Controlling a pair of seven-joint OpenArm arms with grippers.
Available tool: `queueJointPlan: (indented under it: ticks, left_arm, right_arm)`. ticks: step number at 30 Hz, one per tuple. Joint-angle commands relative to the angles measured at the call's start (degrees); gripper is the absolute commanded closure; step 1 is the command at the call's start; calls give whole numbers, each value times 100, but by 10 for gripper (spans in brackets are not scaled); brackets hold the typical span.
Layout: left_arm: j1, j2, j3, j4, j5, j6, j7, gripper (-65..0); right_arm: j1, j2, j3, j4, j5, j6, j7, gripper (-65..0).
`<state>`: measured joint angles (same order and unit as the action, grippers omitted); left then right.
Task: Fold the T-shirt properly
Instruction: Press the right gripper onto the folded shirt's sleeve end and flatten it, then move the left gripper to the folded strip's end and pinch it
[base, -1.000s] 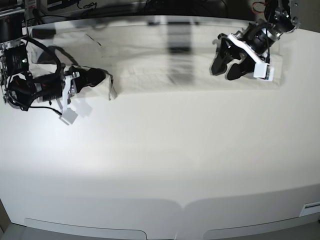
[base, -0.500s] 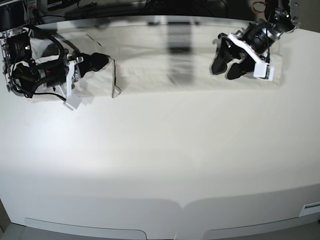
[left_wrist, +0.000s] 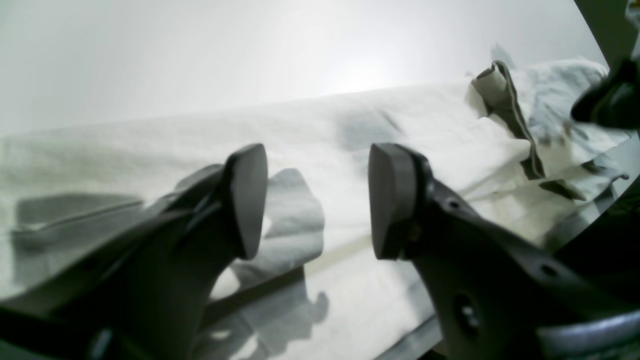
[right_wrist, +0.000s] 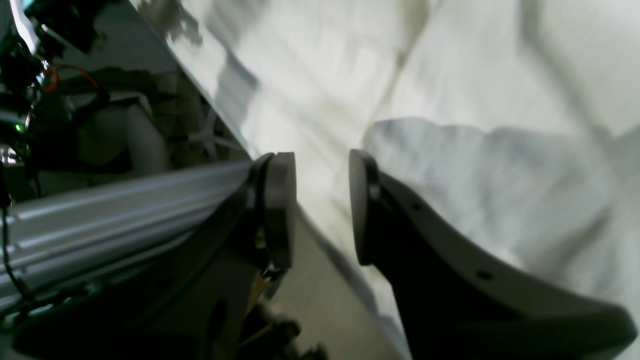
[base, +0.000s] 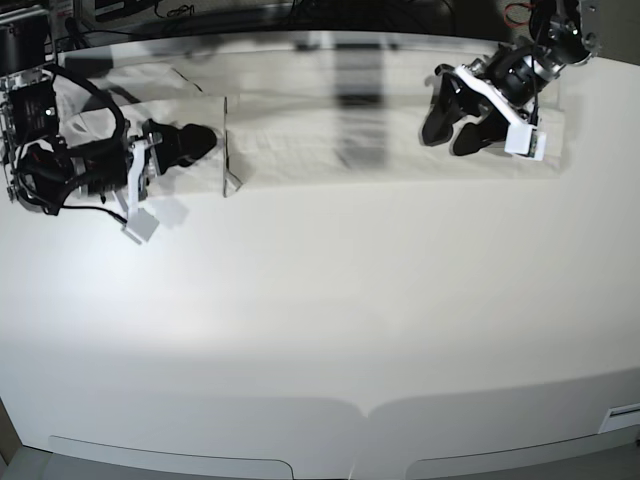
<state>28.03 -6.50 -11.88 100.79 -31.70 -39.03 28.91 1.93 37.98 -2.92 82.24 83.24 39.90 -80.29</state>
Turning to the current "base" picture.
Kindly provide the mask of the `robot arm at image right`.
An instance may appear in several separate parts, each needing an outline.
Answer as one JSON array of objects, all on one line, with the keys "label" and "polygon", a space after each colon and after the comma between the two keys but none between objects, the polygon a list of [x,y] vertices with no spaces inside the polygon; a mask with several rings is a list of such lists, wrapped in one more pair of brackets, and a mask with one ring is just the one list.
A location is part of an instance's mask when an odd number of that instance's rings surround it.
[{"label": "robot arm at image right", "polygon": [[527,8],[530,39],[469,64],[436,67],[440,85],[422,127],[424,145],[452,142],[453,155],[466,156],[501,144],[510,155],[544,158],[540,94],[565,67],[597,55],[599,3],[531,1]]}]

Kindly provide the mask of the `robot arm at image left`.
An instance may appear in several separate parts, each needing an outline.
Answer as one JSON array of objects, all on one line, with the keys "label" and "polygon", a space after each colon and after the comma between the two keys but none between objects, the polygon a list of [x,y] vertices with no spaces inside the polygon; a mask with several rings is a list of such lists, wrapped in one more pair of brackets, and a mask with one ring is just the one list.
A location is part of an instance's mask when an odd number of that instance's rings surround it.
[{"label": "robot arm at image left", "polygon": [[[71,146],[60,130],[54,88],[69,81],[95,98],[115,121],[104,139]],[[153,177],[189,167],[218,144],[204,125],[182,128],[152,119],[137,136],[115,100],[79,73],[58,62],[43,1],[9,1],[1,7],[1,166],[8,195],[24,207],[56,216],[81,191],[104,200],[113,193],[123,211],[113,217],[125,227],[147,220],[140,203]]]}]

